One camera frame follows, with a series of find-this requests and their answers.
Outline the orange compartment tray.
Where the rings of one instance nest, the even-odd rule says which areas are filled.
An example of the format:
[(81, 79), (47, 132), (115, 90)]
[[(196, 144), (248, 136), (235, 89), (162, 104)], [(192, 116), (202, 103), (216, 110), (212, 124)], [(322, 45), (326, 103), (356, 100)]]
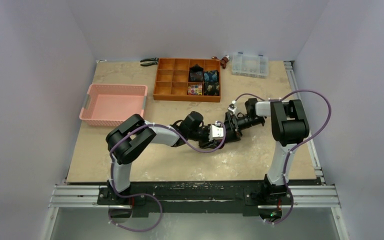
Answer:
[[(198, 66), (212, 82), (191, 79), (191, 68)], [(221, 64), (218, 59), (160, 58), (155, 76), (153, 99), (219, 103), (222, 97)]]

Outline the red navy striped tie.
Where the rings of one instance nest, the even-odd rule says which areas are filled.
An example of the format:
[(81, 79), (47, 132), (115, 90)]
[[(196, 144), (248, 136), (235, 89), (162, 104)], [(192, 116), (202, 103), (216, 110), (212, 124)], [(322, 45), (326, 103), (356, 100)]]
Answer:
[(225, 137), (225, 143), (233, 143), (241, 140), (241, 135), (236, 132), (228, 132)]

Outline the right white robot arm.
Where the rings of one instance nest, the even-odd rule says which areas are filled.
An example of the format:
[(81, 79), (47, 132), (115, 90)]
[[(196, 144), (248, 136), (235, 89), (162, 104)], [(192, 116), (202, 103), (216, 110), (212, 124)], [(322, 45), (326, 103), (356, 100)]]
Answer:
[(271, 134), (275, 140), (273, 159), (264, 176), (261, 190), (256, 196), (268, 204), (288, 193), (289, 172), (299, 144), (309, 136), (310, 127), (300, 100), (259, 101), (249, 98), (245, 102), (246, 113), (237, 113), (236, 102), (225, 113), (226, 142), (236, 142), (242, 131), (256, 125), (264, 125), (270, 118)]

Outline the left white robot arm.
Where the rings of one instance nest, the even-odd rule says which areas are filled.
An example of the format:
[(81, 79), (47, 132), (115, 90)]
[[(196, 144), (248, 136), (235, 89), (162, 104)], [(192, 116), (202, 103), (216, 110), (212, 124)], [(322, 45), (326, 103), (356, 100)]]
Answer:
[(135, 161), (150, 144), (165, 145), (173, 148), (198, 143), (194, 150), (200, 153), (212, 153), (224, 146), (226, 128), (223, 123), (204, 125), (203, 116), (192, 111), (185, 119), (170, 125), (157, 124), (144, 120), (134, 114), (112, 130), (106, 136), (110, 162), (108, 179), (109, 197), (122, 205), (137, 197), (130, 193), (130, 173)]

